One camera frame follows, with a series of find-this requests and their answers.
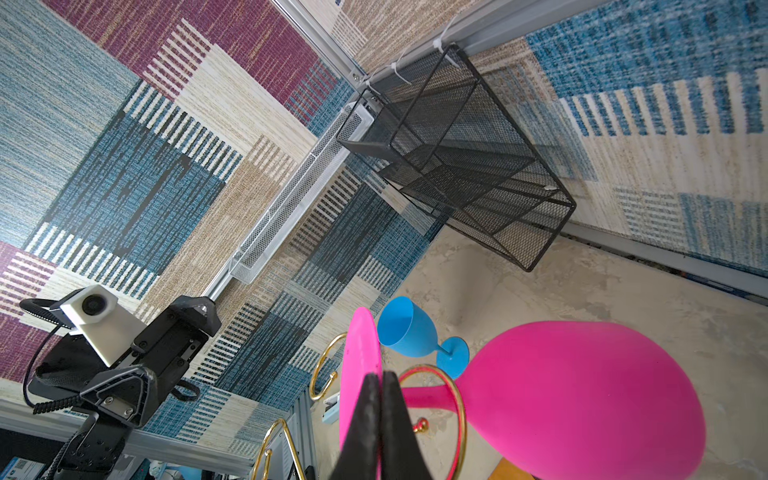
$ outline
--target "black mesh basket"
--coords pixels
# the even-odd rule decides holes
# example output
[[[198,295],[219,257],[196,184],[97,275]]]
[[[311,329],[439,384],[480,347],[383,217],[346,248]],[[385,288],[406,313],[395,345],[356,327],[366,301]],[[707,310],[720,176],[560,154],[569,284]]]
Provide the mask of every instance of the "black mesh basket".
[[[367,133],[339,142],[427,214],[533,270],[573,197],[458,47],[398,73],[371,86],[383,108]]]

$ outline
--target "purple striped fabric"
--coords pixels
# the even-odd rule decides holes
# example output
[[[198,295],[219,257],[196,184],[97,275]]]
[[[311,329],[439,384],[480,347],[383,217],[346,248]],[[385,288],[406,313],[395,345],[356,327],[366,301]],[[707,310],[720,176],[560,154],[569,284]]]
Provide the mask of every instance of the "purple striped fabric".
[[[134,73],[183,18],[219,45],[281,104],[318,61],[317,54],[269,0],[44,0]]]
[[[30,358],[48,335],[19,322],[23,315],[18,302],[36,297],[55,266],[16,247],[0,242],[0,377],[21,382]],[[51,341],[40,358],[56,344]]]

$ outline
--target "gold wire ring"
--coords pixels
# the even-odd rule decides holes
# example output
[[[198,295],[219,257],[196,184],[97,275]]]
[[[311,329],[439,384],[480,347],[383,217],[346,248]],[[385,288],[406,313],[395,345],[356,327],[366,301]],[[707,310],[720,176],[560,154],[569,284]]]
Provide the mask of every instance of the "gold wire ring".
[[[328,354],[330,353],[334,345],[336,345],[340,340],[343,340],[345,338],[346,338],[346,332],[337,335],[335,339],[331,340],[331,343],[326,348],[326,351],[323,352],[323,354],[317,360],[317,365],[315,365],[315,371],[312,372],[312,379],[310,379],[310,398],[312,400],[316,401],[324,397],[326,395],[326,392],[328,392],[328,389],[331,388],[331,385],[333,384],[333,380],[335,380],[339,376],[338,373],[331,372],[330,376],[328,377],[328,383],[326,383],[326,385],[323,387],[320,393],[315,393],[315,383],[317,382],[317,376],[320,374],[320,369],[323,367],[324,362],[328,358]]]
[[[259,465],[261,465],[261,458],[266,456],[264,462],[264,474],[262,480],[267,480],[267,476],[270,473],[270,460],[272,458],[272,449],[266,449],[266,445],[270,442],[272,434],[276,431],[277,426],[285,432],[286,439],[288,440],[288,449],[290,450],[290,456],[293,457],[293,463],[296,464],[296,473],[299,475],[299,480],[306,480],[304,470],[301,468],[301,462],[299,461],[299,453],[296,451],[296,446],[293,444],[293,437],[290,436],[290,430],[285,419],[277,419],[272,424],[269,430],[266,431],[264,441],[261,442],[261,448],[259,449],[259,455],[256,457],[256,461],[253,463],[253,468],[250,471],[250,480],[256,480],[256,473],[259,471]]]
[[[453,401],[456,403],[456,412],[458,413],[458,441],[456,442],[456,454],[453,457],[451,470],[448,473],[448,480],[456,480],[459,472],[462,470],[462,465],[464,465],[464,454],[467,449],[467,412],[464,408],[462,394],[459,392],[453,379],[451,379],[447,373],[432,365],[417,365],[411,367],[400,375],[398,379],[400,384],[402,385],[403,382],[409,377],[414,376],[416,373],[431,373],[437,375],[451,390]]]

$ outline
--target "patchwork rug pattern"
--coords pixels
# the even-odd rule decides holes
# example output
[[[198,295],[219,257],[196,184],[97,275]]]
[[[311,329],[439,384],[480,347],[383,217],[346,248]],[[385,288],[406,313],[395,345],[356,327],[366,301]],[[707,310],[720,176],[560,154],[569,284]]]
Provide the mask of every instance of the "patchwork rug pattern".
[[[300,0],[367,72],[389,66],[407,48],[478,0]]]
[[[269,2],[9,0],[0,31],[0,383],[20,402],[51,326],[19,300],[99,282],[149,322],[176,296],[199,295],[352,89]],[[336,198],[318,211],[339,208]],[[322,237],[312,243],[304,228],[296,242],[308,257]],[[248,308],[222,309],[239,327],[211,345],[245,343],[259,327]],[[293,401],[294,384],[257,401],[277,395],[290,358],[260,377],[257,396],[204,381],[210,351],[190,371],[201,401],[168,403],[147,429],[252,455],[260,425]]]
[[[617,0],[472,60],[573,221],[768,275],[768,8]]]

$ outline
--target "blue striped fabric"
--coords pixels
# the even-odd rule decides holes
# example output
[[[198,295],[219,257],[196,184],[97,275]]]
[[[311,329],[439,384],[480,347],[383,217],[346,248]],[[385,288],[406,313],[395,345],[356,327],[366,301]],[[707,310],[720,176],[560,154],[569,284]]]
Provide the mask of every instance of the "blue striped fabric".
[[[0,241],[22,247],[137,77],[39,2],[0,2]]]
[[[200,389],[200,397],[204,397],[210,387],[202,382],[194,383]],[[181,429],[192,418],[198,405],[195,402],[182,402],[173,396],[168,396],[162,406],[155,412],[150,421],[144,426],[143,430],[149,433],[155,433],[166,437],[175,438]]]
[[[483,55],[573,221],[768,276],[768,8],[614,0]]]
[[[139,88],[137,84],[127,101],[136,98]],[[215,175],[217,169],[206,168],[197,159],[240,155],[228,154],[229,147],[214,141],[215,136],[194,119],[174,121],[171,114],[182,114],[170,106],[162,107],[167,110],[163,111],[159,101],[140,107],[135,103],[134,109],[118,110],[25,248],[141,298],[145,290],[136,290],[135,283],[142,276],[134,272],[162,273],[223,189],[224,182]],[[147,128],[147,118],[166,115],[163,124]],[[190,158],[180,150],[182,141],[206,146],[194,154],[185,147],[194,157]],[[108,254],[84,254],[90,246]],[[103,267],[102,263],[116,257],[121,259],[117,268],[125,271]],[[89,262],[98,265],[89,266]]]
[[[235,438],[246,441],[261,442],[266,435],[266,430],[276,419],[286,418],[286,410],[279,410],[268,405],[259,405],[258,409],[251,412],[245,425],[235,433]]]
[[[376,192],[367,186],[359,188],[293,281],[332,303],[396,216]],[[281,293],[216,386],[276,408],[285,409],[286,401],[292,405],[295,396],[290,399],[276,396],[274,387],[270,387],[274,382],[282,383],[278,381],[281,376],[284,382],[291,381],[297,387],[306,385],[299,382],[301,375],[285,369],[325,313],[302,299]]]

